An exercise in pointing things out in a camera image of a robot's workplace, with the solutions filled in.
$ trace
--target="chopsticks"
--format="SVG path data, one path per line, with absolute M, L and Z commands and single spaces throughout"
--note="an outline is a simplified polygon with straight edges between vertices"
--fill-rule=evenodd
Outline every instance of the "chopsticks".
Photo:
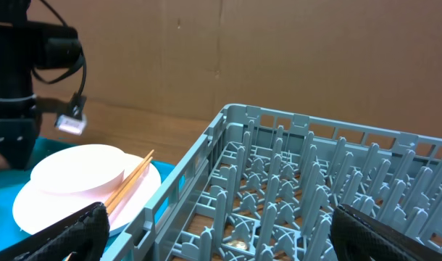
M 142 172 L 149 166 L 154 153 L 152 149 L 150 153 L 143 158 L 142 162 L 132 171 L 132 173 L 121 183 L 120 187 L 113 192 L 113 194 L 105 201 L 104 205 L 107 208 L 108 216 L 110 216 L 122 199 L 126 196 L 129 190 L 132 189 L 134 183 L 139 179 Z

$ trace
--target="blue cloth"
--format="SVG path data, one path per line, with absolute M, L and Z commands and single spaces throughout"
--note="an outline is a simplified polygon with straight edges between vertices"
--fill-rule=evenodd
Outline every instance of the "blue cloth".
M 71 146 L 74 145 L 40 138 L 36 141 L 31 165 L 34 166 L 50 154 Z M 162 182 L 174 169 L 174 166 L 168 163 L 156 161 L 153 161 L 152 163 L 159 171 L 162 177 Z M 29 234 L 21 231 L 15 223 L 12 214 L 12 206 L 18 192 L 20 192 L 21 188 L 30 180 L 31 170 L 32 169 L 26 171 L 0 171 L 0 251 L 29 237 Z M 183 182 L 183 179 L 181 179 L 180 187 L 182 187 Z M 167 206 L 168 202 L 166 200 L 155 215 L 157 220 L 160 219 Z M 110 238 L 107 245 L 110 245 L 115 239 L 116 236 Z

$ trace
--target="brown cardboard backdrop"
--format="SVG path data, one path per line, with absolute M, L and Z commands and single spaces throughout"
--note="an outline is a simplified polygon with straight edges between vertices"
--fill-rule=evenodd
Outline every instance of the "brown cardboard backdrop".
M 202 120 L 254 104 L 442 137 L 442 0 L 50 2 L 79 31 L 90 99 Z M 57 22 L 37 0 L 29 15 Z

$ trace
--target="plate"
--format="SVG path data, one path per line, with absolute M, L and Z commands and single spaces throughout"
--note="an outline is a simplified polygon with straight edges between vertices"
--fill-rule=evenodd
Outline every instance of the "plate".
M 125 154 L 124 178 L 128 177 L 143 158 Z M 158 170 L 150 164 L 136 181 L 132 191 L 109 216 L 110 236 L 119 233 L 143 209 L 161 185 Z M 13 204 L 16 224 L 29 234 L 37 233 L 94 202 L 104 202 L 112 194 L 51 194 L 37 189 L 32 181 L 18 193 Z
M 122 180 L 125 153 L 103 144 L 74 146 L 40 161 L 31 172 L 31 186 L 53 194 L 92 189 L 110 192 Z

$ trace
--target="plastic dish rack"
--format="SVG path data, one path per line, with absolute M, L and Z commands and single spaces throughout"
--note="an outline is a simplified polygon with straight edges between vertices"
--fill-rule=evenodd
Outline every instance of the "plastic dish rack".
M 272 127 L 262 125 L 263 117 L 273 117 Z M 333 132 L 316 136 L 314 125 Z M 361 139 L 347 141 L 338 135 L 344 130 Z M 393 144 L 383 149 L 372 137 Z M 421 145 L 430 147 L 423 156 L 415 153 Z M 231 104 L 103 259 L 337 260 L 328 234 L 338 204 L 442 253 L 439 150 L 440 138 Z M 213 220 L 197 234 L 189 229 L 196 215 Z

